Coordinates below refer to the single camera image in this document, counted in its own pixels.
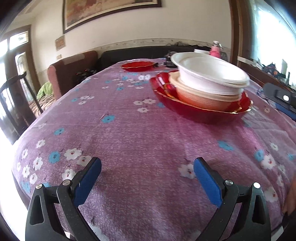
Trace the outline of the person's right hand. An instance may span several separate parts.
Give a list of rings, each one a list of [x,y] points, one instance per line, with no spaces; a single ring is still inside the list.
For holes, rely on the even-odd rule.
[[[288,215],[291,215],[295,211],[296,206],[296,177],[293,177],[293,180],[290,184],[290,190],[286,196],[282,212]]]

